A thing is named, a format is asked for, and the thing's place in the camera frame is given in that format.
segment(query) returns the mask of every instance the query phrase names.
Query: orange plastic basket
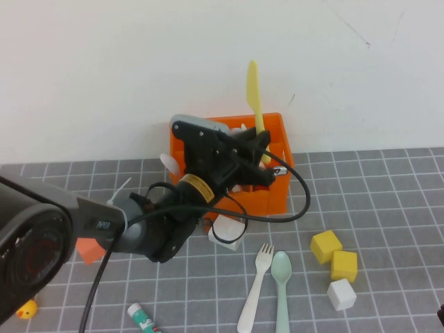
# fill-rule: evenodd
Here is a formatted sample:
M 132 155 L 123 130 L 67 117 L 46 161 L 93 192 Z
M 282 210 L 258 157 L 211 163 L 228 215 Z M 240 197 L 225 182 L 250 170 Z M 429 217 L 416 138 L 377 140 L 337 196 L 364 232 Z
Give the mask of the orange plastic basket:
M 225 123 L 230 128 L 240 128 L 241 124 L 245 124 L 247 128 L 255 126 L 255 116 L 235 116 L 235 117 L 218 117 L 209 118 L 210 120 Z M 264 114 L 264 125 L 271 134 L 270 152 L 278 156 L 279 158 L 294 167 L 293 156 L 291 154 L 290 145 L 285 133 L 284 122 L 282 116 L 279 113 L 267 113 Z M 184 163 L 184 146 L 183 142 L 176 139 L 170 132 L 170 154 L 176 161 L 178 161 L 180 172 L 183 175 L 185 169 Z M 269 164 L 270 167 L 279 165 L 276 161 L 272 160 Z M 180 177 L 170 173 L 173 184 L 176 184 Z M 261 187 L 255 189 L 250 187 L 248 191 L 240 191 L 231 194 L 233 198 L 239 201 L 246 209 L 247 213 L 251 215 L 275 215 L 287 213 L 287 194 L 289 193 L 291 174 L 288 173 L 284 176 L 276 177 L 274 183 L 267 189 Z M 227 198 L 223 198 L 216 207 L 240 212 L 240 208 Z M 210 217 L 213 221 L 217 217 L 217 214 L 209 213 L 207 217 Z

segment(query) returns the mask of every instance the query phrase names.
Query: yellow cube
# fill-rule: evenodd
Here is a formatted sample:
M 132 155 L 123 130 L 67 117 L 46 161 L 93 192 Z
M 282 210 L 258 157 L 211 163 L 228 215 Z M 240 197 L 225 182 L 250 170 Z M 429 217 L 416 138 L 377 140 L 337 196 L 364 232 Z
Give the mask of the yellow cube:
M 332 259 L 333 251 L 342 250 L 342 244 L 331 230 L 327 230 L 313 236 L 310 248 L 319 264 L 325 264 Z
M 354 282 L 358 275 L 358 255 L 354 252 L 334 251 L 332 259 L 332 280 L 347 279 Z

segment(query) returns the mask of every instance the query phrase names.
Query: white plastic fork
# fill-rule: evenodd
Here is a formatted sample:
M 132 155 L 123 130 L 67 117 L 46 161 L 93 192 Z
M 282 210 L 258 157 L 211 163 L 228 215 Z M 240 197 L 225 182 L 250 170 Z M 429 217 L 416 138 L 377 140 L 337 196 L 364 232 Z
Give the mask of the white plastic fork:
M 256 277 L 248 294 L 247 301 L 242 309 L 241 318 L 237 323 L 238 333 L 251 333 L 253 324 L 255 323 L 257 302 L 259 301 L 259 294 L 261 292 L 262 280 L 264 274 L 271 266 L 273 260 L 274 246 L 264 244 L 256 257 Z

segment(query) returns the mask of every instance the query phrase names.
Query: yellow rubber duck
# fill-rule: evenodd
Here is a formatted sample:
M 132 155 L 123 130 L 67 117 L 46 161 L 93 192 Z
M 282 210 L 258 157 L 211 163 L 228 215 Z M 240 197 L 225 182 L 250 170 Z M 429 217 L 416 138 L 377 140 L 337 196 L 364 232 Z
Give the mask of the yellow rubber duck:
M 17 310 L 16 314 L 21 319 L 30 319 L 37 312 L 37 303 L 33 300 L 26 302 L 20 309 Z

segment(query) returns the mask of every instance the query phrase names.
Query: white block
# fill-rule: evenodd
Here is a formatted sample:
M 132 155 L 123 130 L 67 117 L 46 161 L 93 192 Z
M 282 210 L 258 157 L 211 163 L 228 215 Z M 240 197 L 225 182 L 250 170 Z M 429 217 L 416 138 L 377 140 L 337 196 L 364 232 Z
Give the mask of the white block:
M 212 228 L 208 232 L 208 239 L 216 244 L 225 246 L 230 250 L 236 251 L 240 243 L 242 242 L 243 237 L 232 244 L 224 244 L 214 238 L 213 228 L 214 231 L 216 231 L 217 237 L 225 239 L 227 241 L 231 241 L 232 239 L 236 239 L 242 234 L 242 232 L 244 231 L 244 226 L 245 225 L 241 222 L 230 219 L 229 217 L 226 217 L 224 215 L 219 215 L 215 220 Z
M 327 295 L 336 311 L 352 307 L 356 300 L 356 294 L 347 279 L 330 283 Z

